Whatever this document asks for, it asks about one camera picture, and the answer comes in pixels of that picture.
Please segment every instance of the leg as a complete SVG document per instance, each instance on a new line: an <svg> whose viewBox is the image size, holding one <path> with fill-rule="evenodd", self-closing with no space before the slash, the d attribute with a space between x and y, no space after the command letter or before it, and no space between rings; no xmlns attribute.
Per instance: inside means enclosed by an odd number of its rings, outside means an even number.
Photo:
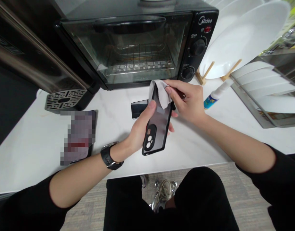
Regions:
<svg viewBox="0 0 295 231"><path fill-rule="evenodd" d="M190 170L176 190L176 208L201 230L239 230L220 177L210 168Z"/></svg>
<svg viewBox="0 0 295 231"><path fill-rule="evenodd" d="M130 230L146 226L154 212L142 199L140 176L107 181L104 230Z"/></svg>

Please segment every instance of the sneaker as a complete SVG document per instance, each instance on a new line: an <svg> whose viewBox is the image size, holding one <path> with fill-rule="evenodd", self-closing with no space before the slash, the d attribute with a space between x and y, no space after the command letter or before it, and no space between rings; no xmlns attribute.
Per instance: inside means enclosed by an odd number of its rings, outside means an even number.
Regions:
<svg viewBox="0 0 295 231"><path fill-rule="evenodd" d="M142 189L146 188L146 186L148 185L148 175L140 175L141 180L142 180Z"/></svg>
<svg viewBox="0 0 295 231"><path fill-rule="evenodd" d="M165 209L166 202L174 196L177 183L175 181L164 180L161 183L156 181L155 185L157 187L157 192L151 207L155 213L158 213Z"/></svg>

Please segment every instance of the black pants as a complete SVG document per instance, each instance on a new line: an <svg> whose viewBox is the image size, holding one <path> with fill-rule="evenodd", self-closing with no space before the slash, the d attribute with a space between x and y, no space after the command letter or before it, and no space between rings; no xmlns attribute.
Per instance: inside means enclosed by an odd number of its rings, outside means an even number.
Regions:
<svg viewBox="0 0 295 231"><path fill-rule="evenodd" d="M174 209L154 214L142 199L139 176L107 181L104 230L239 230L220 177L192 169L175 193Z"/></svg>

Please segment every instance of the oven door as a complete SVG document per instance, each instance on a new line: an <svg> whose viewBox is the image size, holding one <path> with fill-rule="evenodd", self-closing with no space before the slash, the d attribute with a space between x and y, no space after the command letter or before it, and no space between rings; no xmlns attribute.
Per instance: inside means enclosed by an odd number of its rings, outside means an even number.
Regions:
<svg viewBox="0 0 295 231"><path fill-rule="evenodd" d="M102 87L111 90L176 79L192 16L139 15L60 25L79 48L81 58L102 79Z"/></svg>

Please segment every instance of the finger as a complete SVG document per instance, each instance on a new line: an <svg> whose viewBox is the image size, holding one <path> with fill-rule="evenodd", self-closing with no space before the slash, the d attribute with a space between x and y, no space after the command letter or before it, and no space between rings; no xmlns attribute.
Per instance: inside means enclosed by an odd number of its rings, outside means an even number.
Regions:
<svg viewBox="0 0 295 231"><path fill-rule="evenodd" d="M186 96L187 96L187 94L191 93L191 89L190 89L191 84L190 83L185 83L180 80L164 80L164 82L171 87L177 88L182 93L184 93Z"/></svg>
<svg viewBox="0 0 295 231"><path fill-rule="evenodd" d="M178 114L175 111L172 111L171 116L172 117L178 117Z"/></svg>
<svg viewBox="0 0 295 231"><path fill-rule="evenodd" d="M170 122L169 124L169 131L170 132L175 132L174 128L173 128L173 124Z"/></svg>
<svg viewBox="0 0 295 231"><path fill-rule="evenodd" d="M156 109L156 102L155 100L151 100L151 102L148 104L146 109L140 114L139 118L137 119L137 123L142 123L145 126L147 125L148 121L152 117L152 115L155 112Z"/></svg>
<svg viewBox="0 0 295 231"><path fill-rule="evenodd" d="M171 96L172 100L177 106L177 109L184 106L185 102L181 99L181 97L177 94L177 92L172 87L166 87L165 90Z"/></svg>

